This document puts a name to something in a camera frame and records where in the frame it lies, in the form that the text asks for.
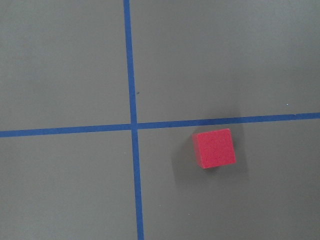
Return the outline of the red foam cube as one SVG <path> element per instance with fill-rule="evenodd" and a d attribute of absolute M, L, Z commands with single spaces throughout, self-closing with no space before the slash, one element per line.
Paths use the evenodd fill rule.
<path fill-rule="evenodd" d="M 194 133 L 192 142 L 197 164 L 202 169 L 236 163 L 236 155 L 229 128 Z"/>

